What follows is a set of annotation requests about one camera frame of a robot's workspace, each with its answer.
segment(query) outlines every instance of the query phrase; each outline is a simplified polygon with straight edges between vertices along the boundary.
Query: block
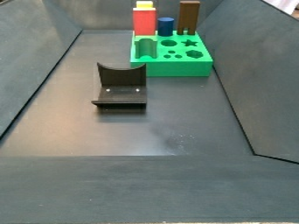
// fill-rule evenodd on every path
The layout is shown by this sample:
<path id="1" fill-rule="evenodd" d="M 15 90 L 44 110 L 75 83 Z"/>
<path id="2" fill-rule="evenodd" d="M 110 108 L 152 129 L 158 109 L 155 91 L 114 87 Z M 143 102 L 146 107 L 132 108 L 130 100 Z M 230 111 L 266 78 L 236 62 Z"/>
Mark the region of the block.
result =
<path id="1" fill-rule="evenodd" d="M 154 1 L 136 1 L 136 8 L 154 8 Z"/>
<path id="2" fill-rule="evenodd" d="M 158 18 L 158 35 L 163 37 L 170 37 L 174 35 L 174 18 Z"/>
<path id="3" fill-rule="evenodd" d="M 147 55 L 136 59 L 136 37 L 132 37 L 131 67 L 146 63 L 150 77 L 210 76 L 212 58 L 198 33 L 188 36 L 187 31 L 183 35 L 174 31 L 171 37 L 156 36 L 156 40 L 156 59 Z"/>
<path id="4" fill-rule="evenodd" d="M 134 8 L 135 35 L 155 35 L 156 28 L 155 8 Z"/>
<path id="5" fill-rule="evenodd" d="M 151 56 L 156 59 L 156 36 L 135 36 L 135 57 Z"/>
<path id="6" fill-rule="evenodd" d="M 188 30 L 188 35 L 195 35 L 199 10 L 199 1 L 180 1 L 180 16 L 178 22 L 178 34 L 183 35 L 183 31 Z"/>

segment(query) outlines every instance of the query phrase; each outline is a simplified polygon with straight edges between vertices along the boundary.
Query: green shape sorter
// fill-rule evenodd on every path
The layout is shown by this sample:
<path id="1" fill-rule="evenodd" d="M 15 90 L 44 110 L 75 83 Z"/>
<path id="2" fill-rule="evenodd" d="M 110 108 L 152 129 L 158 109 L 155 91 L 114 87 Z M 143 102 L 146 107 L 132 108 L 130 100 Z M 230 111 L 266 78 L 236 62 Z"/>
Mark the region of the green shape sorter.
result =
<path id="1" fill-rule="evenodd" d="M 136 59 L 135 42 L 142 39 L 158 40 L 158 57 L 144 55 Z M 198 33 L 183 35 L 172 32 L 171 37 L 135 36 L 131 45 L 131 67 L 146 63 L 147 76 L 210 76 L 212 58 Z"/>

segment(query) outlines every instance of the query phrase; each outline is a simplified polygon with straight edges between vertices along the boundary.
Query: yellow block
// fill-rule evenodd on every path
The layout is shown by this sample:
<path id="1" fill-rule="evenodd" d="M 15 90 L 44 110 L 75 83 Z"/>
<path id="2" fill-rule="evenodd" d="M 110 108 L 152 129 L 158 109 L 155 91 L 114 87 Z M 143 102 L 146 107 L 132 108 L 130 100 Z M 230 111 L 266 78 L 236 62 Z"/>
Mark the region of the yellow block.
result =
<path id="1" fill-rule="evenodd" d="M 136 1 L 136 8 L 154 8 L 154 1 Z"/>

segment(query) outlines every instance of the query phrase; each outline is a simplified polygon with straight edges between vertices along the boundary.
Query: black curved bracket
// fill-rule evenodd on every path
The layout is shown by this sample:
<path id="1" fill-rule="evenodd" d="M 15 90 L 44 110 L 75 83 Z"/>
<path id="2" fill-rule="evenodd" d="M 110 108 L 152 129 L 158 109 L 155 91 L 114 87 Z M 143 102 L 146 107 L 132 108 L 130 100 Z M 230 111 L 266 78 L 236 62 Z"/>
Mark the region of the black curved bracket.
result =
<path id="1" fill-rule="evenodd" d="M 101 88 L 92 101 L 96 106 L 146 106 L 146 64 L 118 69 L 97 63 L 97 72 Z"/>

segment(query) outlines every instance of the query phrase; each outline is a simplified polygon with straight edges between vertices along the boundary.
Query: blue cylinder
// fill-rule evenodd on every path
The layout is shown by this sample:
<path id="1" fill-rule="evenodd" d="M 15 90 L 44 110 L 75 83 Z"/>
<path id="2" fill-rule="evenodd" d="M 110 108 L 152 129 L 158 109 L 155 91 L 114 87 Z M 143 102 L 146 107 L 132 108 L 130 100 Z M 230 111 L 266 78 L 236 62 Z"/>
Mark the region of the blue cylinder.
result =
<path id="1" fill-rule="evenodd" d="M 163 37 L 171 37 L 174 35 L 174 18 L 158 18 L 158 35 Z"/>

